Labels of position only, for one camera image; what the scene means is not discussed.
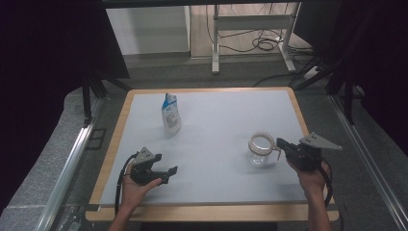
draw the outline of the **metal frame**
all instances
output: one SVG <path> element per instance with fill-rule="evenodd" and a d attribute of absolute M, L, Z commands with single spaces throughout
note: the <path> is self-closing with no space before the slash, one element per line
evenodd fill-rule
<path fill-rule="evenodd" d="M 245 16 L 219 16 L 218 6 L 214 5 L 214 43 L 213 43 L 213 73 L 219 73 L 219 46 L 218 31 L 238 30 L 265 30 L 286 29 L 282 43 L 278 44 L 279 50 L 290 73 L 296 72 L 292 59 L 288 53 L 288 43 L 291 38 L 294 23 L 300 3 L 294 3 L 291 14 L 275 15 L 245 15 Z"/>
<path fill-rule="evenodd" d="M 102 105 L 102 99 L 97 99 L 93 105 L 93 118 L 99 113 L 99 109 Z M 83 127 L 75 141 L 68 159 L 65 162 L 65 166 L 57 180 L 54 190 L 51 192 L 48 198 L 47 204 L 39 217 L 36 230 L 50 230 L 55 216 L 63 202 L 66 190 L 69 187 L 71 179 L 75 173 L 76 167 L 81 160 L 82 154 L 87 144 L 90 132 L 92 131 L 95 119 L 90 121 L 89 126 Z"/>

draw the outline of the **electrical cord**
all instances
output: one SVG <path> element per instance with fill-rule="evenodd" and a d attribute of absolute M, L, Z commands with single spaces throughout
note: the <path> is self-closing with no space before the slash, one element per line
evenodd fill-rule
<path fill-rule="evenodd" d="M 126 168 L 129 165 L 129 162 L 132 159 L 135 159 L 138 156 L 138 154 L 139 154 L 139 152 L 137 152 L 136 154 L 130 156 L 129 159 L 127 159 L 127 161 L 125 162 L 125 165 L 123 166 L 122 170 L 119 173 L 119 177 L 117 179 L 117 184 L 116 184 L 115 215 L 117 214 L 117 211 L 119 210 L 120 191 L 122 189 L 122 181 L 123 181 L 123 177 L 125 176 Z"/>
<path fill-rule="evenodd" d="M 272 11 L 273 11 L 274 6 L 275 6 L 274 4 L 272 4 L 272 5 L 270 6 L 269 12 L 272 12 Z M 210 26 L 209 26 L 209 19 L 208 19 L 208 5 L 206 5 L 206 22 L 207 22 L 207 33 L 208 33 L 208 36 L 209 36 L 209 38 L 210 38 L 211 43 L 214 44 L 213 38 L 211 37 L 211 33 L 210 33 Z M 234 36 L 239 36 L 239 35 L 243 35 L 243 34 L 248 34 L 248 33 L 256 32 L 256 31 L 258 31 L 258 30 L 250 30 L 250 31 L 245 31 L 245 32 L 241 32 L 241 33 L 236 33 L 236 34 L 228 35 L 228 36 L 222 36 L 222 35 L 220 35 L 219 33 L 217 33 L 217 35 L 218 35 L 220 38 L 224 39 L 224 38 L 229 38 L 229 37 L 234 37 Z M 276 48 L 276 46 L 279 44 L 279 41 L 277 41 L 277 40 L 275 40 L 275 39 L 271 39 L 271 38 L 263 38 L 263 36 L 266 36 L 266 35 L 265 35 L 265 31 L 270 31 L 270 32 L 274 33 L 275 35 L 277 35 L 279 38 L 282 38 L 282 37 L 281 37 L 281 36 L 282 36 L 282 30 L 281 30 L 281 34 L 278 34 L 277 32 L 275 32 L 275 31 L 273 31 L 273 30 L 262 30 L 262 31 L 258 31 L 258 32 L 259 32 L 259 36 L 258 36 L 257 38 L 255 38 L 254 40 L 252 40 L 252 45 L 253 45 L 253 47 L 250 48 L 250 49 L 247 49 L 247 50 L 238 50 L 238 49 L 232 48 L 232 47 L 230 47 L 230 46 L 225 46 L 225 45 L 219 45 L 219 47 L 223 47 L 223 48 L 230 49 L 230 50 L 233 50 L 233 51 L 236 51 L 236 52 L 241 52 L 241 53 L 249 52 L 249 51 L 255 50 L 256 48 L 259 48 L 260 50 L 263 50 L 263 51 L 273 50 L 273 49 Z"/>

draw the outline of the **gray floor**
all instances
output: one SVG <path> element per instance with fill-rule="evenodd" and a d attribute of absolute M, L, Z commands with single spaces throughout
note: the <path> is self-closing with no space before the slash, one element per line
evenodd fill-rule
<path fill-rule="evenodd" d="M 135 89 L 252 87 L 265 77 L 287 72 L 280 55 L 221 59 L 219 75 L 211 73 L 211 61 L 208 59 L 178 58 L 170 61 L 152 58 L 136 61 L 127 57 L 126 62 L 131 80 L 123 82 Z M 259 87 L 287 86 L 290 80 L 290 77 L 270 78 Z M 325 94 L 325 83 L 326 80 L 323 79 L 295 94 L 309 131 L 344 147 L 343 151 L 323 152 L 333 168 L 334 198 L 343 217 L 344 230 L 398 230 Z M 108 222 L 93 223 L 84 218 L 85 207 L 126 96 L 124 90 L 110 83 L 105 82 L 105 86 L 108 96 L 103 100 L 94 128 L 105 130 L 106 139 L 102 141 L 100 148 L 89 148 L 84 152 L 53 230 L 66 230 L 73 220 L 81 223 L 80 230 L 105 230 L 109 225 Z M 408 184 L 404 180 L 408 173 L 407 157 L 367 115 L 358 101 L 355 101 L 353 109 L 355 127 L 384 177 L 404 207 L 407 207 Z M 64 113 L 51 140 L 9 207 L 3 212 L 0 230 L 32 230 L 37 225 L 39 215 L 82 127 L 83 119 L 81 90 L 76 90 L 66 97 Z M 88 147 L 97 146 L 96 142 L 90 141 Z M 341 223 L 341 220 L 335 221 L 333 230 L 340 230 Z M 260 224 L 254 223 L 252 230 L 256 230 L 257 225 Z M 278 222 L 280 231 L 305 228 L 306 222 Z M 129 230 L 140 230 L 140 224 L 131 222 Z"/>

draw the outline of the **black curtain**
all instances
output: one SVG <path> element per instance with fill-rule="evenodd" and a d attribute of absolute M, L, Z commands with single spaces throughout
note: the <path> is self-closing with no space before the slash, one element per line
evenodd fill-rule
<path fill-rule="evenodd" d="M 344 74 L 362 87 L 362 105 L 408 155 L 408 7 L 404 1 L 344 0 L 328 60 L 337 60 L 356 33 L 355 25 L 368 4 L 379 5 Z"/>
<path fill-rule="evenodd" d="M 129 78 L 103 8 L 10 1 L 0 8 L 0 211 L 49 140 L 64 98 L 96 74 Z"/>

